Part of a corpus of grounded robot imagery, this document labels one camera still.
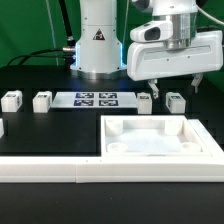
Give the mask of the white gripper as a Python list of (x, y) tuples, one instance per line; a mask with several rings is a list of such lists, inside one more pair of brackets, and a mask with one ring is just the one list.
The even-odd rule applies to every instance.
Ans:
[(196, 31), (195, 19), (195, 13), (159, 16), (130, 32), (127, 74), (134, 81), (149, 80), (154, 99), (156, 79), (194, 74), (191, 85), (198, 92), (202, 73), (222, 67), (222, 31)]

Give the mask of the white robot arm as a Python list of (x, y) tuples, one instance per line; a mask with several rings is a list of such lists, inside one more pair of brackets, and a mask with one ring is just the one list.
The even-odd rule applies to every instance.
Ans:
[(117, 0), (80, 0), (82, 31), (72, 71), (87, 79), (108, 79), (125, 70), (134, 81), (146, 80), (157, 96), (160, 78), (192, 74), (197, 86), (205, 72), (222, 67), (222, 32), (196, 30), (201, 10), (196, 0), (129, 1), (152, 20), (130, 32), (132, 44), (123, 63)]

